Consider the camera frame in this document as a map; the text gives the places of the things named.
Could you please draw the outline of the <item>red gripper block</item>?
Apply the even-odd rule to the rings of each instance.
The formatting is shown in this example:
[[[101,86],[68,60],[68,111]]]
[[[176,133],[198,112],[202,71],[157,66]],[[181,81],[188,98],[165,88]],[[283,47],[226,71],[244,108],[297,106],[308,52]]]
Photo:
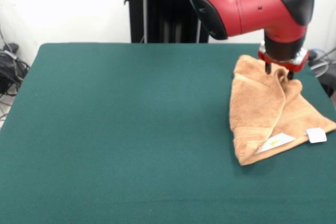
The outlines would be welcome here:
[[[289,61],[277,61],[271,59],[267,54],[264,47],[259,47],[258,58],[265,62],[265,72],[266,74],[271,74],[271,65],[277,64],[279,66],[288,69],[287,79],[292,80],[294,78],[294,72],[300,72],[304,65],[306,64],[309,57],[309,51],[301,48],[297,55]]]

